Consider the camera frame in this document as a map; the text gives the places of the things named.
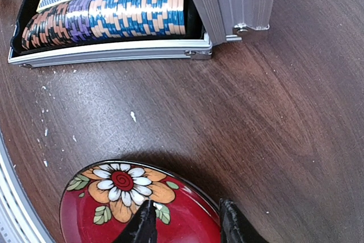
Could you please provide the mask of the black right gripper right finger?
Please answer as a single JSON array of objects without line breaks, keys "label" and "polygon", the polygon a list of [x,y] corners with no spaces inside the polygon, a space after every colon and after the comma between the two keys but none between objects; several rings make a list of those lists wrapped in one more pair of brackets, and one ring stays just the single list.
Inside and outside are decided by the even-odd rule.
[{"label": "black right gripper right finger", "polygon": [[221,242],[268,243],[230,199],[220,199]]}]

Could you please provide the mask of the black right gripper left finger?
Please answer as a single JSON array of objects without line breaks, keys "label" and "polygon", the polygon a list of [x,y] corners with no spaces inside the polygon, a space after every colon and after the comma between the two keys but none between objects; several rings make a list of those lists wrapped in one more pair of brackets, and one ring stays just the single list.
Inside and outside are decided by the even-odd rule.
[{"label": "black right gripper left finger", "polygon": [[113,243],[157,242],[156,208],[146,200]]}]

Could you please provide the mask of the aluminium poker case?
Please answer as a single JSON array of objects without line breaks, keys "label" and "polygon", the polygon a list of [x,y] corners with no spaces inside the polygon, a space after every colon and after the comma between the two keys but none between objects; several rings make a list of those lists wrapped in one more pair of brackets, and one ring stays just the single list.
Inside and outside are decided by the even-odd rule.
[{"label": "aluminium poker case", "polygon": [[265,36],[274,0],[192,0],[204,26],[198,39],[141,39],[102,42],[23,52],[21,36],[39,0],[23,0],[15,23],[8,62],[12,65],[51,65],[142,59],[209,59],[215,45]]}]

